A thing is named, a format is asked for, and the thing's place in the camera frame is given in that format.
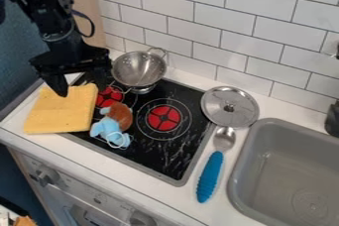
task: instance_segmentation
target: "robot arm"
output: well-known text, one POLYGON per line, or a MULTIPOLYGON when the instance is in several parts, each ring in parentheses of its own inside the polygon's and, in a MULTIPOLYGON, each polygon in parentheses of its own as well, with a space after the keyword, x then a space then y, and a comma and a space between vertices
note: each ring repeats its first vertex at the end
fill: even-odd
MULTIPOLYGON (((34 22, 42 40, 50 51, 30 59, 51 89, 60 96, 67 96, 68 84, 64 75, 74 72, 91 73, 100 90, 106 85, 106 73, 110 70, 109 51, 89 46, 82 39, 73 13, 89 20, 85 15, 72 11, 73 0, 11 0, 16 2, 34 22)), ((0 0, 0 24, 4 20, 4 1, 0 0)), ((94 34, 94 24, 90 21, 94 34)))

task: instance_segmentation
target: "black stovetop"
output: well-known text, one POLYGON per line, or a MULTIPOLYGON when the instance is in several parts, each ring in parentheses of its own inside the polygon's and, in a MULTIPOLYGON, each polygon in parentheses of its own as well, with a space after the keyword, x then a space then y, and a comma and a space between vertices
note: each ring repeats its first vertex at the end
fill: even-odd
MULTIPOLYGON (((88 81, 90 79, 84 75, 75 85, 88 81)), ((112 149, 91 138, 88 132, 71 135, 157 173, 181 180, 211 125, 200 108, 203 92, 164 79, 145 95, 122 94, 121 91, 127 91, 127 88, 109 77, 107 89, 98 95, 93 123, 103 117, 99 114, 101 107, 110 106, 114 101, 128 105, 134 116, 131 128, 126 131, 133 137, 129 148, 112 149)))

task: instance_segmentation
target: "toy stove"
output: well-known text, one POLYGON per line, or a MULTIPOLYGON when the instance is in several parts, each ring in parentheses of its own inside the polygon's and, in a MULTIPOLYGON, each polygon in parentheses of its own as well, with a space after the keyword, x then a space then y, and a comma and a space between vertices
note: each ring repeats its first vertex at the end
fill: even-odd
MULTIPOLYGON (((133 125, 126 132, 132 143, 126 150, 113 149, 89 132, 66 134, 73 141, 146 172, 170 184, 184 185, 213 129, 200 109, 203 92, 161 80, 149 93, 137 95, 108 77, 107 88, 96 101, 93 123, 103 116, 99 110, 115 101, 133 110, 133 125)), ((75 85, 91 80, 85 75, 75 85)))

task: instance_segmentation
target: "yellow sponge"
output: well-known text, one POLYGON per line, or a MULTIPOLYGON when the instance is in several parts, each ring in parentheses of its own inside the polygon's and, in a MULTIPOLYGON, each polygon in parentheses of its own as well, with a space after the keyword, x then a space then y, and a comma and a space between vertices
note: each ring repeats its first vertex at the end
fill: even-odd
POLYGON ((68 89, 66 97, 60 97, 44 87, 26 120, 27 134, 80 132, 90 129, 98 88, 89 83, 68 89))

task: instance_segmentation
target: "white countertop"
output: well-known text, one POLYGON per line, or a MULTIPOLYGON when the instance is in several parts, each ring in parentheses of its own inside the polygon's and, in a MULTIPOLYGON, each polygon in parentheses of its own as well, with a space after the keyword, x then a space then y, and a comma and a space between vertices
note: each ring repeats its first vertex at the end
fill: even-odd
MULTIPOLYGON (((169 68, 166 77, 203 90, 218 85, 227 85, 173 68, 169 68)), ((264 95, 252 92, 250 94, 253 95, 260 106, 260 119, 279 118, 322 133, 325 132, 323 128, 324 114, 264 95)), ((122 196, 138 201, 148 209, 166 214, 183 225, 263 225, 238 212, 231 205, 226 194, 228 176, 243 146, 248 129, 237 130, 236 144, 226 155, 226 166, 217 191, 207 203, 200 204, 196 200, 195 189, 197 180, 210 154, 214 151, 211 141, 208 142, 187 184, 183 187, 174 187, 111 158, 104 157, 62 136, 24 134, 24 122, 35 103, 37 95, 38 91, 35 91, 1 123, 3 129, 25 139, 20 141, 13 138, 5 139, 0 133, 0 137, 4 139, 7 146, 51 162, 60 168, 65 168, 68 172, 81 175, 83 179, 96 181, 97 184, 107 190, 118 190, 122 196), (93 179, 92 177, 96 175, 95 172, 99 173, 101 177, 93 179), (201 223, 181 218, 178 211, 201 223)))

